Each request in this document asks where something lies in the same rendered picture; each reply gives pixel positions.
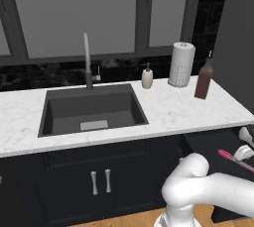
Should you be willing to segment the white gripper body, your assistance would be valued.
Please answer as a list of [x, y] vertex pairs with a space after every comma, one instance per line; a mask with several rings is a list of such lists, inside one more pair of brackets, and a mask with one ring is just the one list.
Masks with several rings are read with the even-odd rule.
[[254, 151], [248, 146], [241, 146], [234, 154], [234, 158], [237, 161], [248, 160], [254, 156]]

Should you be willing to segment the dark red bottle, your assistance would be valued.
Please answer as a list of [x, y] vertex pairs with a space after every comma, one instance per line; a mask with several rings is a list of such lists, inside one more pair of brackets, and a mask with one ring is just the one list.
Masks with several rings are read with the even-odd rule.
[[212, 52], [209, 52], [208, 57], [206, 58], [204, 66], [200, 69], [197, 78], [197, 84], [195, 88], [194, 96], [196, 98], [205, 99], [210, 80], [212, 78], [213, 68], [212, 68]]

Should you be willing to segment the white paper towel roll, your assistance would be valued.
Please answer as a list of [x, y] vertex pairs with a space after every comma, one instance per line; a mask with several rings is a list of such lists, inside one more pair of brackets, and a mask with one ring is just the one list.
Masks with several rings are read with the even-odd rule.
[[174, 43], [168, 84], [186, 87], [191, 79], [195, 46], [190, 43]]

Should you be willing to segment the black cupboard door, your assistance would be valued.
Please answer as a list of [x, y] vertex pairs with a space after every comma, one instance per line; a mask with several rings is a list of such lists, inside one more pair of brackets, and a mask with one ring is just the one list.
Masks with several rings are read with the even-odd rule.
[[[162, 186], [182, 157], [162, 154], [104, 162], [99, 173], [103, 217], [108, 219], [165, 207]], [[110, 193], [106, 192], [107, 169], [111, 170]]]
[[18, 186], [35, 227], [68, 227], [102, 218], [98, 194], [92, 194], [88, 167], [46, 170], [18, 178]]

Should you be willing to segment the dark grey tall cabinet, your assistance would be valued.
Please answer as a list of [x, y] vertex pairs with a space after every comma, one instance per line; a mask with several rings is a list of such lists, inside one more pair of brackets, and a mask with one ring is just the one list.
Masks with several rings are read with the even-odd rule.
[[254, 0], [225, 0], [213, 79], [254, 114]]

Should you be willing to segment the white soap dispenser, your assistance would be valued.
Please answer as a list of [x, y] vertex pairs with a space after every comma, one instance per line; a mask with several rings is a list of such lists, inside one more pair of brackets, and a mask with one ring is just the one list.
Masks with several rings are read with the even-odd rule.
[[141, 78], [142, 86], [145, 89], [149, 89], [152, 87], [153, 84], [153, 71], [150, 69], [150, 64], [146, 64], [146, 68], [142, 72], [142, 78]]

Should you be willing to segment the black fixed cupboard panel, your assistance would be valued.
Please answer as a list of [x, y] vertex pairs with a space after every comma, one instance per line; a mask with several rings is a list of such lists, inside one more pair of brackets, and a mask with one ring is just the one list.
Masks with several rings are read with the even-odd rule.
[[43, 153], [47, 168], [57, 168], [110, 159], [143, 156], [149, 152], [146, 140], [117, 142]]

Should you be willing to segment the dark grey sink basin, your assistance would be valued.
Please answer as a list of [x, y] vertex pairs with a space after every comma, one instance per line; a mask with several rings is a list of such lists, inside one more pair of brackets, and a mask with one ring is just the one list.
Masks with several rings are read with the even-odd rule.
[[38, 137], [147, 124], [130, 83], [48, 90]]

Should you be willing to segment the grey framed window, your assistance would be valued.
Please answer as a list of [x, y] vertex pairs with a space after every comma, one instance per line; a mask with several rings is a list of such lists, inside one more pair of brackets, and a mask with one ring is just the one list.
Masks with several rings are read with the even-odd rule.
[[0, 0], [0, 67], [167, 56], [198, 0]]

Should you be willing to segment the grey sink tap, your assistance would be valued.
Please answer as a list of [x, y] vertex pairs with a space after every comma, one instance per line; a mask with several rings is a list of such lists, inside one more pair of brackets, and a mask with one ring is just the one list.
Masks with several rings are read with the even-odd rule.
[[100, 76], [100, 68], [97, 69], [97, 75], [93, 75], [91, 71], [91, 58], [89, 51], [89, 42], [88, 42], [88, 34], [83, 34], [83, 42], [84, 42], [84, 53], [85, 53], [85, 79], [86, 79], [86, 88], [88, 90], [93, 89], [93, 82], [98, 82], [101, 80]]

